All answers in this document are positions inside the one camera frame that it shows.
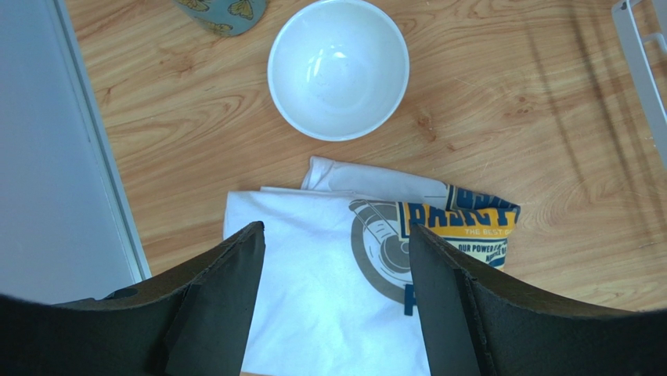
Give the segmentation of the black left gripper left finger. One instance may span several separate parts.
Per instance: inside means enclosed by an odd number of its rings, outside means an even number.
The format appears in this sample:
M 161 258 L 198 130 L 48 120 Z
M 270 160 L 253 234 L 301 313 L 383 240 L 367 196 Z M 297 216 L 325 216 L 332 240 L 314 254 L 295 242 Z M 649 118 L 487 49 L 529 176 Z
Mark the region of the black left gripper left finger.
M 105 298 L 1 297 L 4 375 L 238 375 L 265 255 L 252 222 L 216 247 Z

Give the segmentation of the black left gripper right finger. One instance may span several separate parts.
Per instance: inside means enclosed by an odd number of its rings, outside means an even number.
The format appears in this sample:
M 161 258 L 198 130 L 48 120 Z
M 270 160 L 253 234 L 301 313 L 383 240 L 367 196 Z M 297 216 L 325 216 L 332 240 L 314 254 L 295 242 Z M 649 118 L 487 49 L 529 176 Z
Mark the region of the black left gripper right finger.
M 527 284 L 415 225 L 409 260 L 433 375 L 663 375 L 666 312 Z

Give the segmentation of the orange ceramic bowl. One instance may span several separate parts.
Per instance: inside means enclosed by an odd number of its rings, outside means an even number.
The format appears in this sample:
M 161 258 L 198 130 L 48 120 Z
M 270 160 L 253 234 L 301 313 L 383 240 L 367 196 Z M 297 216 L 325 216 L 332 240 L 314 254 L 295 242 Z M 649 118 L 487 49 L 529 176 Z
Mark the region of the orange ceramic bowl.
M 370 134 L 393 115 L 409 74 L 406 40 L 382 9 L 367 1 L 317 1 L 280 29 L 267 83 L 294 129 L 342 142 Z

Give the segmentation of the blue butterfly ceramic mug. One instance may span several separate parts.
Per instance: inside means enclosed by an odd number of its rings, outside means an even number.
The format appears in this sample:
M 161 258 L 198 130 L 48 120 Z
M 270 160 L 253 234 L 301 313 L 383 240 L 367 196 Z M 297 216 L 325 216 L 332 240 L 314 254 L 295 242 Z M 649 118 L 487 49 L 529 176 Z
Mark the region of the blue butterfly ceramic mug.
M 173 3 L 204 30 L 220 37 L 232 37 L 254 27 L 269 1 L 174 0 Z

